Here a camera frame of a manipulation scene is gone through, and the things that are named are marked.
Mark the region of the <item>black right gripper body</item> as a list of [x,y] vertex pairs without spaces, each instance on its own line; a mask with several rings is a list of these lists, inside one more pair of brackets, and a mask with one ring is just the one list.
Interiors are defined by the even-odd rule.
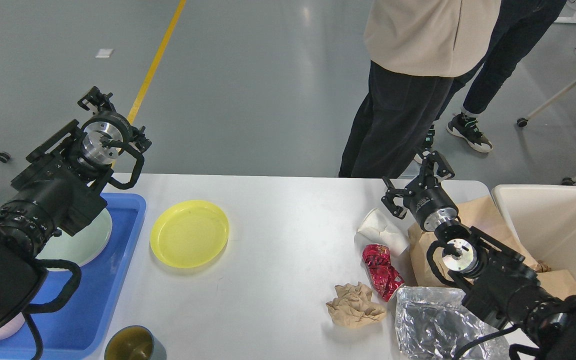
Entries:
[[441,184],[425,186],[418,180],[405,188],[403,205],[425,232],[434,232],[441,224],[458,218],[458,207]]

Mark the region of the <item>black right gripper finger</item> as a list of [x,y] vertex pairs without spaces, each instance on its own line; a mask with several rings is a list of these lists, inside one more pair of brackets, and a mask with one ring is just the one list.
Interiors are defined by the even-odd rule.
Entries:
[[406,188],[397,188],[394,186],[393,182],[388,177],[382,177],[382,182],[386,186],[386,191],[384,196],[381,198],[382,204],[395,218],[404,219],[408,212],[408,209],[402,205],[397,205],[395,199],[403,199],[409,196],[409,190]]
[[420,170],[414,184],[420,188],[438,187],[445,180],[452,180],[455,171],[447,159],[437,150],[419,149],[416,157],[420,160]]

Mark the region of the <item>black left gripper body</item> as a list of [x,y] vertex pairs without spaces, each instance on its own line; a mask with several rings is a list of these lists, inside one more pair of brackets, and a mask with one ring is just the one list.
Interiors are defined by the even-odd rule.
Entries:
[[113,125],[120,131],[131,132],[131,125],[125,116],[116,111],[111,98],[112,92],[105,94],[97,86],[92,86],[80,100],[77,101],[78,107],[90,111],[94,107],[93,116],[82,125],[82,129],[92,126],[95,123],[107,123]]

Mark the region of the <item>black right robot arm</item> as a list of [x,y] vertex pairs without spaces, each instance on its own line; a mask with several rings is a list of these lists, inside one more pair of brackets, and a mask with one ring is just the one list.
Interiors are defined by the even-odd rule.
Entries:
[[535,360],[576,360],[576,295],[564,300],[542,286],[534,269],[518,251],[476,227],[465,226],[458,207],[441,182],[453,169],[439,152],[426,152],[418,175],[397,188],[383,177],[382,203],[398,219],[413,215],[421,230],[435,235],[426,261],[442,284],[464,291],[462,305],[496,332],[462,346],[467,351],[488,340],[521,330],[534,346],[512,344],[509,357]]

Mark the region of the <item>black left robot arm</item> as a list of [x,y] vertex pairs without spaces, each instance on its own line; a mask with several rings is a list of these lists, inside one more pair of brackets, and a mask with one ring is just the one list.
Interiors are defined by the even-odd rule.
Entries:
[[35,343],[44,350],[33,314],[54,313],[72,298],[82,281],[79,265],[65,259],[39,259],[53,237],[76,235],[106,208],[103,189],[132,189],[152,142],[119,114],[112,93],[93,86],[79,107],[93,116],[70,121],[27,157],[29,166],[11,186],[17,194],[0,207],[0,328],[22,315]]

